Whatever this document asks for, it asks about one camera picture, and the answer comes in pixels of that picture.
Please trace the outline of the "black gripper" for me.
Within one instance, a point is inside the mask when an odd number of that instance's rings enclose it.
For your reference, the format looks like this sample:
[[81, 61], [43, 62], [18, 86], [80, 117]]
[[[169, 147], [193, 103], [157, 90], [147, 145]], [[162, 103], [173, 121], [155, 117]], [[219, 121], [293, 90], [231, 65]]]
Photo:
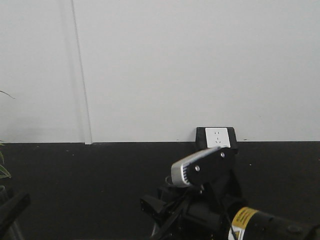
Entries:
[[232, 219], [246, 204], [233, 170], [199, 187], [166, 183], [157, 197], [140, 198], [141, 210], [154, 221], [149, 240], [237, 240]]

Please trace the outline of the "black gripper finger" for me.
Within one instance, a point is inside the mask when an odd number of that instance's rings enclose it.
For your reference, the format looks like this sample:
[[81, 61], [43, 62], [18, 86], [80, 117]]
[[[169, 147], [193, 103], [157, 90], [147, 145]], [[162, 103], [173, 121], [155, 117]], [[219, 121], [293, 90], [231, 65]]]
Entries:
[[0, 192], [1, 240], [25, 240], [22, 229], [18, 224], [18, 218], [30, 203], [30, 195], [26, 192]]

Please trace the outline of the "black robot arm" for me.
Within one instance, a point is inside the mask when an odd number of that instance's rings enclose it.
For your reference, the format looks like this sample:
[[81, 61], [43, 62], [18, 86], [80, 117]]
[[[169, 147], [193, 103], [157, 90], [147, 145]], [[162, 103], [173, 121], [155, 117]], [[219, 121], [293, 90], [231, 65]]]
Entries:
[[195, 191], [165, 186], [159, 198], [141, 198], [141, 209], [155, 221], [150, 240], [318, 240], [320, 226], [302, 224], [227, 198], [223, 211], [211, 211]]

